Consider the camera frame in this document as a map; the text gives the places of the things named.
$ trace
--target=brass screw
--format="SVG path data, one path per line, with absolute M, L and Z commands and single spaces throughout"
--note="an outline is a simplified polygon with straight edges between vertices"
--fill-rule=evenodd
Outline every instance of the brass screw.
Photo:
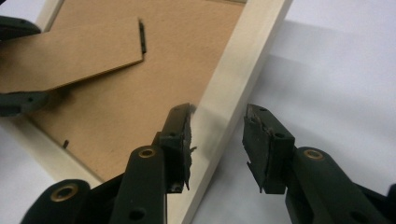
M 307 158 L 309 158 L 309 159 L 311 159 L 311 160 L 314 160 L 314 161 L 320 161 L 320 160 L 323 160 L 323 159 L 324 159 L 323 155 L 322 155 L 320 152 L 318 152 L 318 151 L 316 151 L 316 150 L 314 150 L 314 149 L 307 149 L 307 150 L 305 150 L 305 151 L 304 151 L 304 155 L 305 155 Z
M 141 151 L 139 151 L 139 157 L 141 158 L 150 158 L 155 155 L 155 150 L 152 148 L 146 148 Z
M 67 184 L 53 191 L 50 195 L 50 199 L 56 203 L 63 202 L 75 196 L 77 192 L 77 184 Z

